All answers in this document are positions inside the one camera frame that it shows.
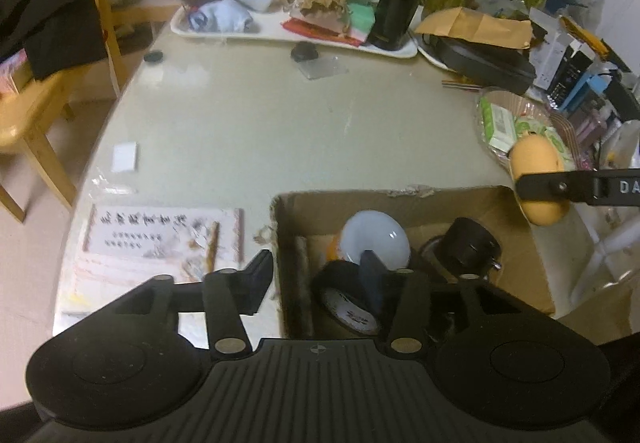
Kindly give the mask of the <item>black tape roll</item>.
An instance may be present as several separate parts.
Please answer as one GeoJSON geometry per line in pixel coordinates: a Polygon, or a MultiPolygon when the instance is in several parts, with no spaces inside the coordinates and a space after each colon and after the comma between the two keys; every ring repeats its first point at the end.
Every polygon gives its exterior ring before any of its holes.
{"type": "Polygon", "coordinates": [[[359,264],[343,260],[323,265],[311,281],[316,302],[334,321],[364,337],[376,337],[383,324],[368,311],[360,284],[359,264]]]}

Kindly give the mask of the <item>yellow duck earphone case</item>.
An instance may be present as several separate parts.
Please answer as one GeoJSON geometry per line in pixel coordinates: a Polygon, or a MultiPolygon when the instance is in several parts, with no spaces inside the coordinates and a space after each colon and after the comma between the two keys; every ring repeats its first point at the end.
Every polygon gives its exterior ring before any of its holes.
{"type": "Polygon", "coordinates": [[[552,188],[564,172],[564,163],[547,137],[523,136],[509,152],[509,171],[521,211],[536,226],[558,223],[570,203],[552,188]]]}

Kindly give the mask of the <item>black cylindrical cup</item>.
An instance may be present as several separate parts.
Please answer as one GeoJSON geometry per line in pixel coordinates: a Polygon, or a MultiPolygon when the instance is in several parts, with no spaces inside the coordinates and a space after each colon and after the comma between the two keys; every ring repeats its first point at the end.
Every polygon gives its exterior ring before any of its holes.
{"type": "Polygon", "coordinates": [[[501,270],[502,249],[488,229],[460,216],[439,239],[434,255],[444,269],[457,278],[487,278],[490,271],[501,270]]]}

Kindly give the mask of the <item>white round bulb lamp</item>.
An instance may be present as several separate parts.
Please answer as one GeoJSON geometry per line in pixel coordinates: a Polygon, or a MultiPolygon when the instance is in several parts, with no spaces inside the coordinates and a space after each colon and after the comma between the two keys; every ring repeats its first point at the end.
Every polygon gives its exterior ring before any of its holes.
{"type": "Polygon", "coordinates": [[[411,255],[405,229],[390,215],[375,210],[359,211],[346,221],[326,249],[326,261],[359,264],[365,251],[372,251],[391,271],[408,267],[411,255]]]}

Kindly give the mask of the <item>green wet wipes pack right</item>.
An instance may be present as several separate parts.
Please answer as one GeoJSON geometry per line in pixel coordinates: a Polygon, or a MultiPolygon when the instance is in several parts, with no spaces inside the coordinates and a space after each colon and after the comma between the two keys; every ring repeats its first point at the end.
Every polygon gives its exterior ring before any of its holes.
{"type": "Polygon", "coordinates": [[[544,136],[550,140],[556,151],[558,152],[560,158],[563,161],[564,170],[573,170],[575,168],[575,163],[570,150],[565,145],[564,140],[560,137],[558,131],[556,131],[553,126],[549,126],[549,128],[544,129],[544,136]]]}

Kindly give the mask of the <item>green wet wipes pack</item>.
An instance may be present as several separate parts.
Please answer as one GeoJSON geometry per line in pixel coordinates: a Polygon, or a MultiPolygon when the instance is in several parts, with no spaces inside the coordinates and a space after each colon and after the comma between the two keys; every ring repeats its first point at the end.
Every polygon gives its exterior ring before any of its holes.
{"type": "Polygon", "coordinates": [[[490,103],[487,97],[483,96],[480,99],[480,114],[487,145],[507,154],[518,139],[512,112],[490,103]]]}
{"type": "Polygon", "coordinates": [[[549,126],[549,128],[544,129],[544,136],[550,140],[556,151],[558,152],[560,158],[563,161],[564,170],[573,170],[575,168],[575,163],[570,150],[565,145],[564,140],[560,137],[558,131],[556,131],[553,126],[549,126]]]}
{"type": "Polygon", "coordinates": [[[544,129],[548,128],[546,122],[532,116],[520,116],[514,121],[514,129],[517,138],[523,138],[532,134],[544,135],[544,129]]]}

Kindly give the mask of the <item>black product box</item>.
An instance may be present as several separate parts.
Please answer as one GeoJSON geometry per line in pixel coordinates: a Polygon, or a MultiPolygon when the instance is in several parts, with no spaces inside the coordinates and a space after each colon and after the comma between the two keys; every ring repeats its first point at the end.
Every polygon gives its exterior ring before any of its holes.
{"type": "Polygon", "coordinates": [[[576,83],[593,63],[592,51],[567,51],[556,70],[546,94],[546,107],[560,110],[576,83]]]}

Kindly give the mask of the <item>white product box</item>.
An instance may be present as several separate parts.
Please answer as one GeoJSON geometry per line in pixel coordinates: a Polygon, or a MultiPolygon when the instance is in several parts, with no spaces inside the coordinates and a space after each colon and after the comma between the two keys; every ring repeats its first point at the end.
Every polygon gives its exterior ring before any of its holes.
{"type": "Polygon", "coordinates": [[[533,27],[538,26],[544,32],[540,43],[532,46],[529,51],[529,62],[536,73],[533,85],[541,90],[548,90],[573,38],[566,32],[559,18],[538,8],[529,10],[529,20],[533,27]]]}

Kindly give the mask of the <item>small white paper piece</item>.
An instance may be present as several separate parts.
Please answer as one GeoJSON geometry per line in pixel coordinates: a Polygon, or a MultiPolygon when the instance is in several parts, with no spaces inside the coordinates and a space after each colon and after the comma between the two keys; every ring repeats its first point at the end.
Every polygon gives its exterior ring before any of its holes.
{"type": "Polygon", "coordinates": [[[136,142],[120,143],[113,148],[113,173],[134,172],[137,169],[138,144],[136,142]]]}

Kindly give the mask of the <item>white tray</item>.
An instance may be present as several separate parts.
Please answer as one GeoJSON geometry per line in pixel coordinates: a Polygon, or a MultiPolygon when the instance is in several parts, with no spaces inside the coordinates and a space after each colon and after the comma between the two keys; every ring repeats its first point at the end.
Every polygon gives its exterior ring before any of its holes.
{"type": "Polygon", "coordinates": [[[435,47],[431,44],[431,37],[428,34],[416,34],[413,39],[414,42],[416,42],[416,48],[418,49],[419,53],[433,67],[447,72],[454,72],[454,70],[449,68],[436,54],[435,47]]]}
{"type": "Polygon", "coordinates": [[[179,7],[171,17],[169,21],[170,31],[177,36],[189,39],[206,39],[214,41],[227,41],[227,40],[244,40],[244,41],[269,41],[269,42],[290,42],[297,43],[299,41],[307,40],[317,45],[325,45],[328,47],[342,48],[347,51],[356,51],[360,53],[367,53],[378,56],[385,56],[396,59],[412,59],[419,53],[416,42],[410,34],[406,34],[404,42],[401,43],[401,47],[396,51],[386,51],[382,48],[370,44],[361,44],[355,46],[344,42],[335,42],[322,40],[318,38],[308,38],[308,36],[301,36],[290,30],[286,30],[282,24],[288,20],[288,14],[283,10],[276,10],[271,13],[256,13],[252,10],[250,14],[253,17],[253,22],[250,28],[244,32],[199,32],[193,31],[189,25],[188,11],[184,7],[179,7]]]}

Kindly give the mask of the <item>small black round cap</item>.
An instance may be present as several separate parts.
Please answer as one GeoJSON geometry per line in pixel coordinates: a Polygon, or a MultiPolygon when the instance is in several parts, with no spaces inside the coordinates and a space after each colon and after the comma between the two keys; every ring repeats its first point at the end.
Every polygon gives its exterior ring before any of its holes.
{"type": "Polygon", "coordinates": [[[164,54],[161,51],[149,51],[143,55],[143,60],[149,64],[157,64],[164,59],[164,54]]]}

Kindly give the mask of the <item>rolled white sock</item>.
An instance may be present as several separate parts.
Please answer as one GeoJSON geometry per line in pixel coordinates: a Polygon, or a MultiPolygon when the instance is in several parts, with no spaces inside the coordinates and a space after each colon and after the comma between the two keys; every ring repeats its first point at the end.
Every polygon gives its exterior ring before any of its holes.
{"type": "Polygon", "coordinates": [[[239,2],[219,0],[191,10],[188,21],[195,32],[243,33],[253,25],[254,19],[239,2]]]}

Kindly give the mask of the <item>brown crumpled paper bag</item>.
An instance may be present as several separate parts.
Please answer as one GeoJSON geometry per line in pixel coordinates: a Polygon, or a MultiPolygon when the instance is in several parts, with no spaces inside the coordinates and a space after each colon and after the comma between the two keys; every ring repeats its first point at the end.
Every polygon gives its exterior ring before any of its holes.
{"type": "Polygon", "coordinates": [[[292,18],[335,33],[350,29],[347,0],[295,0],[288,13],[292,18]]]}

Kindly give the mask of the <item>black cloth on chair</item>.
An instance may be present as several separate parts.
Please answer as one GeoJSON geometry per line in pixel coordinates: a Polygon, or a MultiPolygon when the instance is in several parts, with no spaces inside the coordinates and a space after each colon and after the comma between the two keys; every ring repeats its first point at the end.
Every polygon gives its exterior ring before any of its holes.
{"type": "Polygon", "coordinates": [[[1,59],[27,55],[38,81],[107,58],[94,0],[1,0],[1,59]]]}

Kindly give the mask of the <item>wooden chair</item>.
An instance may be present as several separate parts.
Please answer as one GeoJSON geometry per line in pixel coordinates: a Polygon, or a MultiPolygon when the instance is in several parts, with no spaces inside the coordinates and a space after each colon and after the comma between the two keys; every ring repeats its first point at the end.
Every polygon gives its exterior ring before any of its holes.
{"type": "Polygon", "coordinates": [[[50,125],[66,113],[70,92],[95,62],[107,59],[116,84],[126,83],[116,26],[168,21],[178,6],[166,0],[114,10],[110,0],[1,0],[1,60],[26,55],[32,70],[24,88],[1,97],[1,150],[25,155],[65,206],[76,187],[47,140],[50,125]]]}

